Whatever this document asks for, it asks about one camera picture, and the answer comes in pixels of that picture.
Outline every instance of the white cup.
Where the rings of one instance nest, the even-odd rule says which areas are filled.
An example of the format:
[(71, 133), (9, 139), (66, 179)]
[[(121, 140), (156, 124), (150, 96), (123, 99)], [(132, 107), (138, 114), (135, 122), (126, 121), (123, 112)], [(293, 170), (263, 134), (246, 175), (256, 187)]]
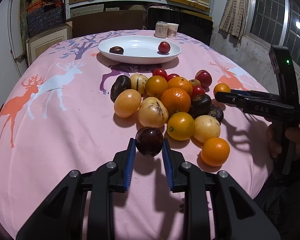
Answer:
[(177, 35), (178, 24), (175, 23), (168, 23), (168, 38), (174, 38)]

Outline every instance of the person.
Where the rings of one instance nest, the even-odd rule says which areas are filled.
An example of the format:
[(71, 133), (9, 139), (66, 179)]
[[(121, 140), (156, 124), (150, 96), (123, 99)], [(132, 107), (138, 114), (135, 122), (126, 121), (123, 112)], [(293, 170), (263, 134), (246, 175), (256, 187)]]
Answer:
[[(275, 130), (271, 125), (266, 130), (270, 155), (275, 158), (282, 147), (274, 140)], [(295, 156), (288, 176), (275, 180), (268, 178), (255, 202), (275, 225), (282, 240), (300, 239), (300, 125), (285, 131), (287, 139), (296, 143)]]

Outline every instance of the person's hand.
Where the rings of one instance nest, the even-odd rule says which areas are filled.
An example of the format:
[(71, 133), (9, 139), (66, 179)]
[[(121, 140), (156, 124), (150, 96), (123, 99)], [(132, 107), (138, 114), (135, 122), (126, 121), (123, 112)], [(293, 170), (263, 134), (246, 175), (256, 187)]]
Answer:
[[(281, 153), (282, 147), (275, 141), (275, 131), (272, 124), (268, 126), (266, 135), (269, 142), (270, 155), (272, 158), (276, 158), (278, 154)], [(290, 141), (296, 143), (296, 155), (294, 156), (293, 160), (296, 161), (300, 159), (300, 125), (299, 127), (287, 128), (285, 136)]]

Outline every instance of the white deer print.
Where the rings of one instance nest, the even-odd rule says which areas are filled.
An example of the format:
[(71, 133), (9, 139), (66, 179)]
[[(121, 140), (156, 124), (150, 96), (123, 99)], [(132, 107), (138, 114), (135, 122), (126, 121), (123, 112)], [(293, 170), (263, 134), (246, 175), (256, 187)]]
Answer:
[(61, 108), (62, 111), (66, 111), (65, 106), (62, 103), (62, 90), (64, 89), (63, 86), (69, 84), (73, 79), (74, 79), (74, 74), (81, 74), (82, 71), (79, 69), (79, 67), (84, 66), (85, 63), (82, 62), (80, 63), (79, 61), (75, 64), (73, 61), (66, 64), (65, 68), (60, 67), (60, 63), (56, 63), (56, 66), (65, 70), (66, 73), (64, 75), (54, 75), (51, 78), (49, 78), (47, 81), (44, 82), (44, 84), (38, 86), (38, 93), (32, 94), (31, 98), (29, 99), (27, 105), (28, 105), (28, 115), (29, 117), (33, 120), (34, 116), (31, 113), (30, 106), (39, 95), (42, 95), (44, 93), (49, 93), (50, 95), (47, 99), (46, 102), (46, 108), (43, 113), (43, 118), (47, 118), (47, 107), (48, 103), (52, 97), (52, 95), (57, 92), (57, 96), (59, 98), (59, 107)]

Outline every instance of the metal screw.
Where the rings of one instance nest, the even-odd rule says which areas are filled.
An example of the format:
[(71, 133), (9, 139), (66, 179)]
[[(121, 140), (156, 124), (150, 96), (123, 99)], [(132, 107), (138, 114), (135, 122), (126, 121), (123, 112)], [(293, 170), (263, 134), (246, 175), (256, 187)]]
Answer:
[(115, 162), (108, 162), (106, 166), (107, 166), (107, 168), (109, 168), (109, 169), (113, 169), (116, 165), (117, 165), (117, 164), (115, 164)]
[(79, 171), (77, 171), (77, 170), (73, 170), (73, 171), (70, 171), (69, 172), (69, 176), (71, 177), (71, 178), (75, 178), (76, 176), (78, 176), (79, 175)]
[(181, 166), (182, 166), (183, 168), (185, 168), (185, 169), (189, 169), (189, 168), (191, 167), (191, 163), (189, 163), (189, 162), (184, 162), (184, 163), (181, 164)]
[(218, 174), (222, 178), (226, 178), (229, 175), (228, 172), (226, 172), (226, 171), (219, 171)]

